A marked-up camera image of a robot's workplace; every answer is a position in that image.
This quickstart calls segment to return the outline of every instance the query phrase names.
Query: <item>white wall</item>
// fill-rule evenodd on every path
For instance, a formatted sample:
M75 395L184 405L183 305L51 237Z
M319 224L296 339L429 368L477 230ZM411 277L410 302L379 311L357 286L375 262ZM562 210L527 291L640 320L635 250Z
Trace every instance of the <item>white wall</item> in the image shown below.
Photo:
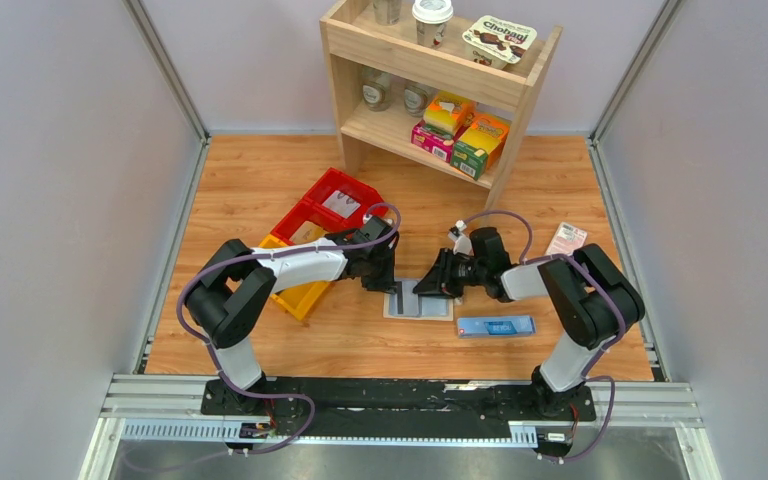
M73 479L197 154L119 1L0 1L0 479Z
M768 3L688 1L603 143L723 478L768 478Z
M334 130L319 18L336 0L144 1L210 131ZM496 15L544 38L563 25L529 131L589 133L662 0L453 3L457 15Z

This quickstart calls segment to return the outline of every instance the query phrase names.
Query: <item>pink box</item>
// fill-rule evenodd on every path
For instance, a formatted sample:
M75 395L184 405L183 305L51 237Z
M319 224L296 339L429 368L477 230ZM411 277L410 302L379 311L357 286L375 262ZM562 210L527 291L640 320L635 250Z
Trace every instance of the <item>pink box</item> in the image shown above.
M455 142L466 129L467 126L463 126L457 134L452 135L431 125L426 125L425 120L420 120L411 131L411 143L449 163L452 159L452 151L455 149Z

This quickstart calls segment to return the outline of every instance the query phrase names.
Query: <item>yellow bin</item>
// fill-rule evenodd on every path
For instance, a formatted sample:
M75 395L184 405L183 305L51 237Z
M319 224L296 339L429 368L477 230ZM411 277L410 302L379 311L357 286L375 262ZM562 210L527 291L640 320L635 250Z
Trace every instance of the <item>yellow bin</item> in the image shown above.
M282 248L287 244L281 240L267 235L258 245L260 248ZM319 297L325 293L325 290L331 285L331 282L313 282L297 287L288 288L278 293L270 295L275 303L286 310L298 321L304 321L304 318L316 305Z

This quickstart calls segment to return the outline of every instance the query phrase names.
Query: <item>white cup lid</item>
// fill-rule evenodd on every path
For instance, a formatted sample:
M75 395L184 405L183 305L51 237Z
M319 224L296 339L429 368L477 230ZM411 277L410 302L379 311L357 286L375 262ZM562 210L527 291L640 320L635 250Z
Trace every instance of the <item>white cup lid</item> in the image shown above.
M455 15L452 0L415 0L413 17L422 23L444 23Z

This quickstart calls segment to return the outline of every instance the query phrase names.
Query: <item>blue box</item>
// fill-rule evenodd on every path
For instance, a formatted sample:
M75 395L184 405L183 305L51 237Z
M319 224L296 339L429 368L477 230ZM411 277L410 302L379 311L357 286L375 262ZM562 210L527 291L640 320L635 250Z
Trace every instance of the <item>blue box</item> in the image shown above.
M458 319L458 338L527 337L535 332L537 327L531 315Z

